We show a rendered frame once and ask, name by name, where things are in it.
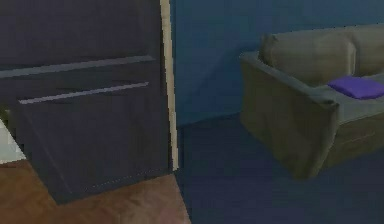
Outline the dark grey fridge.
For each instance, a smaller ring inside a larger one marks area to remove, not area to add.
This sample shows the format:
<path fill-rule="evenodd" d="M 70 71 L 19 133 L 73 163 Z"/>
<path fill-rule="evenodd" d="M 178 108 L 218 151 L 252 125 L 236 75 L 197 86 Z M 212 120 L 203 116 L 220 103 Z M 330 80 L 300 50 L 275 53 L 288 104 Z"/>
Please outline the dark grey fridge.
<path fill-rule="evenodd" d="M 9 130 L 68 203 L 172 170 L 169 0 L 0 0 L 0 71 L 149 55 L 154 61 L 0 79 Z M 33 104 L 18 100 L 149 82 Z"/>

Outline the olive green sofa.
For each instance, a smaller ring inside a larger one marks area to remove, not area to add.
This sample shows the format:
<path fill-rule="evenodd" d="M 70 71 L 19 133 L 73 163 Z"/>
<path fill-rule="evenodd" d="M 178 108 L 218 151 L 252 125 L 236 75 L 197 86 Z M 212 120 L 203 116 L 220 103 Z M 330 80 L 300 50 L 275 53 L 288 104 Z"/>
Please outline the olive green sofa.
<path fill-rule="evenodd" d="M 293 177 L 384 147 L 384 96 L 328 86 L 344 76 L 384 84 L 384 23 L 266 34 L 240 64 L 240 121 Z"/>

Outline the purple cushion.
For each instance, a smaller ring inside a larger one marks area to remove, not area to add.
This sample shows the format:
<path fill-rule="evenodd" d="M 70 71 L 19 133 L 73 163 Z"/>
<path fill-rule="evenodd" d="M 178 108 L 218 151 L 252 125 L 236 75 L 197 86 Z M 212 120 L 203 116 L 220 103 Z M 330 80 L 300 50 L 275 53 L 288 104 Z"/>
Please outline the purple cushion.
<path fill-rule="evenodd" d="M 360 77 L 344 76 L 330 81 L 328 86 L 339 93 L 359 100 L 384 96 L 384 84 Z"/>

